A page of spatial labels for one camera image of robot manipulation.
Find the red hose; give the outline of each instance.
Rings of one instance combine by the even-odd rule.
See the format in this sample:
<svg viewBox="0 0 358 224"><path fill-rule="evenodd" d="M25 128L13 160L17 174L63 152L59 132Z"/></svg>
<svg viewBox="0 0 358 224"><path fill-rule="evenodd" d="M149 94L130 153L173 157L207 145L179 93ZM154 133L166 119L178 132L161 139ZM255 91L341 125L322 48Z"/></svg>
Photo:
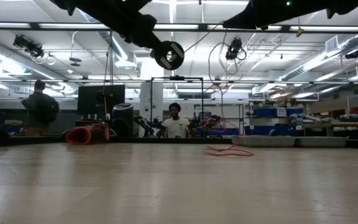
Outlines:
<svg viewBox="0 0 358 224"><path fill-rule="evenodd" d="M236 143L234 143L231 147L227 148L227 149L215 149L213 147L210 146L206 146L206 148L204 149L204 152L211 155L211 156L241 156L241 157L252 157L254 156L254 153L246 151L244 149L233 149L234 147L237 146L237 144L241 141L242 137L239 137L239 139L237 140ZM226 151L240 151L240 152L244 152L244 153L234 153L234 152L230 152L230 153L214 153L214 152L226 152Z"/></svg>

